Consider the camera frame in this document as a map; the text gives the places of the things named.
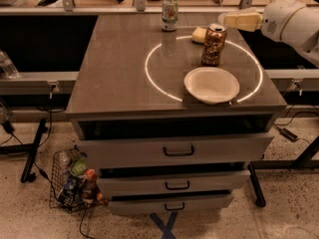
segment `bowl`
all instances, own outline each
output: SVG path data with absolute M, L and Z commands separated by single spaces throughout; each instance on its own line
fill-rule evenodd
M 190 94 L 208 105 L 229 102 L 239 93 L 237 78 L 228 71 L 202 67 L 190 71 L 184 78 Z

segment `black drawer handle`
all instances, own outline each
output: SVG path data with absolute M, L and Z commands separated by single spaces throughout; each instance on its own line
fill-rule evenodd
M 162 148 L 162 152 L 164 153 L 164 155 L 166 156 L 186 156 L 186 155 L 193 155 L 195 153 L 195 150 L 193 148 L 193 145 L 190 147 L 190 152 L 171 152 L 169 153 L 166 149 L 166 147 L 164 146 Z
M 189 189 L 189 180 L 187 181 L 187 185 L 184 186 L 184 187 L 169 187 L 167 182 L 165 183 L 165 187 L 166 187 L 166 189 L 168 189 L 168 190 L 183 190 L 183 189 Z
M 166 211 L 181 211 L 185 208 L 185 204 L 182 203 L 180 208 L 168 208 L 167 204 L 165 205 L 165 210 Z

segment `can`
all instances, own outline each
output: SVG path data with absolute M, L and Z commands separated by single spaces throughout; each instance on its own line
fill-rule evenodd
M 178 21 L 178 0 L 162 0 L 161 27 L 166 31 L 176 30 Z
M 210 24 L 205 33 L 201 61 L 204 64 L 218 66 L 224 48 L 227 30 L 219 24 Z

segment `black wire basket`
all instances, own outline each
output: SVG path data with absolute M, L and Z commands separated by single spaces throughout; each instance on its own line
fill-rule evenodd
M 67 156 L 70 157 L 71 162 L 78 160 L 81 157 L 80 152 L 76 148 L 62 150 L 67 153 Z M 58 196 L 62 192 L 64 184 L 66 183 L 66 178 L 61 172 L 61 152 L 57 151 L 54 153 L 53 165 L 52 165 L 52 175 L 51 175 L 51 189 L 50 189 L 50 208 L 60 208 L 67 212 L 74 212 L 79 210 L 84 210 L 86 208 L 86 203 L 78 199 L 76 202 L 69 206 L 64 206 L 58 201 Z

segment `gray drawer unit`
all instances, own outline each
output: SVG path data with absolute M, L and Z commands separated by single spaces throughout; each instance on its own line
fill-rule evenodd
M 157 175 L 121 178 L 99 178 L 98 186 L 109 199 L 125 195 L 154 195 L 235 189 L 243 186 L 248 170 Z
M 182 196 L 164 199 L 111 201 L 109 208 L 112 213 L 116 215 L 161 213 L 168 211 L 225 208 L 229 206 L 231 200 L 231 194 Z
M 82 140 L 79 149 L 93 169 L 258 160 L 272 136 L 267 133 L 196 137 Z

